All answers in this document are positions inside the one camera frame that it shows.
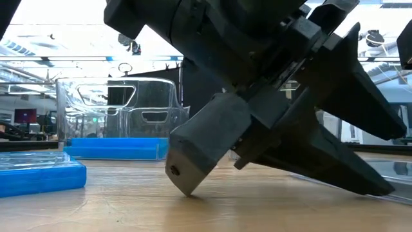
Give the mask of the black aluminium table frame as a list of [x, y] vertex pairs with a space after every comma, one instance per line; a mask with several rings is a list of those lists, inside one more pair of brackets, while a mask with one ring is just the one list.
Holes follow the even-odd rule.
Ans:
[[[380, 153], [389, 155], [403, 155], [412, 157], [412, 146], [401, 145], [365, 145], [346, 143], [353, 151], [365, 153]], [[6, 141], [0, 142], [0, 151], [31, 151], [57, 149], [56, 141]]]

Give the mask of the silver horizontal rail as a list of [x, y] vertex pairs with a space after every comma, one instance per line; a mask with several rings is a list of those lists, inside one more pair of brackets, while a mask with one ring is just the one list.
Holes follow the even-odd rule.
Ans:
[[130, 55], [130, 56], [0, 56], [0, 61], [182, 61], [182, 55]]

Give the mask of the black backdrop panel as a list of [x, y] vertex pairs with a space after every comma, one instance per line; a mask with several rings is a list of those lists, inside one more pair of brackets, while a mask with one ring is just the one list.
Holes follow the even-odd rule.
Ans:
[[135, 80], [133, 88], [109, 88], [108, 104], [129, 102], [128, 135], [132, 137], [168, 138], [170, 132], [198, 113], [223, 86], [192, 61], [184, 59], [176, 68], [127, 77], [153, 77], [153, 81]]

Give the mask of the clear jewel case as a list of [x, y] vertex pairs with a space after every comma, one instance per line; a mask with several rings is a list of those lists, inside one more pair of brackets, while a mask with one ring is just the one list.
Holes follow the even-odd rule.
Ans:
[[395, 191], [389, 195], [382, 197], [370, 195], [371, 198], [412, 206], [412, 161], [391, 159], [366, 159], [365, 161], [395, 188]]

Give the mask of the dark red monitor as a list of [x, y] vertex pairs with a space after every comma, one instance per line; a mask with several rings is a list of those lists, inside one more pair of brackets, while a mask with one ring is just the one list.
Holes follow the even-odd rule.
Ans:
[[15, 123], [36, 123], [37, 122], [37, 109], [15, 109], [14, 110], [14, 122]]

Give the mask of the black ceiling device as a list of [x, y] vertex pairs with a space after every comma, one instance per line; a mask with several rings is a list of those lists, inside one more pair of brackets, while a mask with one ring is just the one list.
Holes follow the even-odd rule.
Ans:
[[365, 39], [369, 47], [378, 47], [385, 43], [385, 39], [379, 30], [368, 30]]
[[127, 52], [131, 52], [132, 55], [141, 55], [141, 46], [134, 39], [130, 39], [124, 34], [119, 34], [117, 41], [126, 47]]

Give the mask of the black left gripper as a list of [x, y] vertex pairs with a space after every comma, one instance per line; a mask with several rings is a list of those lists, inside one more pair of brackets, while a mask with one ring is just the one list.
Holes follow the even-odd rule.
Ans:
[[295, 79], [329, 97], [353, 77], [358, 29], [336, 28], [359, 0], [173, 0], [173, 44], [242, 96]]

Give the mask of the round metal hook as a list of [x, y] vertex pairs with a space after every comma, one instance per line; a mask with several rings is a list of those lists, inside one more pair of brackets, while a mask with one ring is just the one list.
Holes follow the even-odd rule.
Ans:
[[133, 70], [133, 67], [129, 63], [120, 63], [118, 65], [118, 70], [123, 73], [124, 77], [127, 77], [129, 72]]

